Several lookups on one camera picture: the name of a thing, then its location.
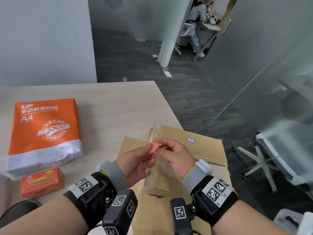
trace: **hand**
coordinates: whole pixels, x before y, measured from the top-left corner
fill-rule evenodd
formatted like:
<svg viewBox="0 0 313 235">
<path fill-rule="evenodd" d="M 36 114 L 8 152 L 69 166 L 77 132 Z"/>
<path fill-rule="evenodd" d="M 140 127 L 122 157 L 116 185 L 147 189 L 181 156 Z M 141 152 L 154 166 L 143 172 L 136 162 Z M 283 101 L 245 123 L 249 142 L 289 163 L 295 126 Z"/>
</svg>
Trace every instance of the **hand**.
<svg viewBox="0 0 313 235">
<path fill-rule="evenodd" d="M 182 182 L 185 175 L 196 163 L 191 153 L 185 145 L 172 139 L 159 138 L 155 142 L 168 147 L 168 149 L 159 148 L 156 153 L 170 162 L 178 180 Z"/>
<path fill-rule="evenodd" d="M 123 171 L 128 187 L 151 174 L 150 168 L 156 163 L 156 155 L 148 155 L 151 148 L 151 143 L 148 143 L 144 147 L 125 152 L 116 159 L 115 162 Z"/>
</svg>

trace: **pink object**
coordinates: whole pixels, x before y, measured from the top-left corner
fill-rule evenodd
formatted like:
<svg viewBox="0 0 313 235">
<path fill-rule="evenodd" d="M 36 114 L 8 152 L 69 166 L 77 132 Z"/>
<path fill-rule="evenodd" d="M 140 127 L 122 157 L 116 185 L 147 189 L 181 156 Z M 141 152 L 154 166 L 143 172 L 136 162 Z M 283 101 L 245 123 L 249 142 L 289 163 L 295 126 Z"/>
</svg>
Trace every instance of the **pink object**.
<svg viewBox="0 0 313 235">
<path fill-rule="evenodd" d="M 159 144 L 157 142 L 153 142 L 152 148 L 151 148 L 149 154 L 153 154 L 158 148 L 159 148 Z"/>
</svg>

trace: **metal screw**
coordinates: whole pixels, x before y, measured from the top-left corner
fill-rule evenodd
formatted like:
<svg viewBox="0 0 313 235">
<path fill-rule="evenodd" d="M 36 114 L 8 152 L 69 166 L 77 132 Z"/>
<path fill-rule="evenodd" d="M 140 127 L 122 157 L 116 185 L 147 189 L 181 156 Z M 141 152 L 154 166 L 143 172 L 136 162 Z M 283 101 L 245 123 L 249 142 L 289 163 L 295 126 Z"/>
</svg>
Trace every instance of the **metal screw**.
<svg viewBox="0 0 313 235">
<path fill-rule="evenodd" d="M 107 198 L 105 199 L 105 202 L 108 204 L 108 203 L 111 202 L 111 199 L 110 199 L 109 197 L 107 197 Z"/>
</svg>

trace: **black wrist strap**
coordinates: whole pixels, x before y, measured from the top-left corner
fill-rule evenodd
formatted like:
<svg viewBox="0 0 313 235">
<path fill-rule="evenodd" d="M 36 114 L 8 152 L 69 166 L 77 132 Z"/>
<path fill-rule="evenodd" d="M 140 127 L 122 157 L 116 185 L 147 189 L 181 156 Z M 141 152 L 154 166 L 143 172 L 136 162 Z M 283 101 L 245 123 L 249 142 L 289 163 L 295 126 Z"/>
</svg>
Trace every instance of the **black wrist strap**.
<svg viewBox="0 0 313 235">
<path fill-rule="evenodd" d="M 99 223 L 116 196 L 110 179 L 101 172 L 82 178 L 64 193 L 80 211 L 88 228 Z"/>
<path fill-rule="evenodd" d="M 204 177 L 191 195 L 197 216 L 211 227 L 239 200 L 226 182 L 211 175 Z"/>
</svg>

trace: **desk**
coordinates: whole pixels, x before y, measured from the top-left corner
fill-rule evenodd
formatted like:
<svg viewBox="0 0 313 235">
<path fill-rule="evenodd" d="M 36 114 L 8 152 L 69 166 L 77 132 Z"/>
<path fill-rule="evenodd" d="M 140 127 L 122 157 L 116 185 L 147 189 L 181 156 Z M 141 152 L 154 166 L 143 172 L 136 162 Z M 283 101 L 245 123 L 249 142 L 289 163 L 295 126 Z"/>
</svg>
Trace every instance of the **desk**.
<svg viewBox="0 0 313 235">
<path fill-rule="evenodd" d="M 115 160 L 125 136 L 147 140 L 153 123 L 182 129 L 154 81 L 58 86 L 30 86 L 0 91 L 0 173 L 5 171 L 14 103 L 75 98 L 80 117 L 84 156 L 60 166 L 65 189 L 95 172 L 104 160 Z M 45 203 L 63 191 L 39 198 Z M 15 182 L 11 204 L 23 198 Z"/>
<path fill-rule="evenodd" d="M 213 39 L 212 42 L 211 42 L 211 45 L 209 46 L 209 51 L 210 51 L 210 49 L 211 49 L 213 43 L 214 43 L 215 40 L 216 40 L 216 37 L 217 37 L 218 32 L 221 30 L 221 28 L 220 28 L 219 26 L 217 26 L 217 25 L 211 25 L 211 24 L 206 24 L 206 23 L 202 23 L 202 25 L 203 25 L 204 27 L 206 27 L 208 30 L 211 30 L 211 31 L 214 31 L 214 32 L 213 32 L 212 36 L 208 39 L 208 41 L 205 43 L 205 45 L 202 47 L 201 51 L 198 52 L 197 55 L 193 58 L 193 61 L 195 61 L 195 60 L 198 58 L 198 56 L 199 56 L 199 55 L 205 50 L 205 48 L 209 45 L 211 39 Z"/>
</svg>

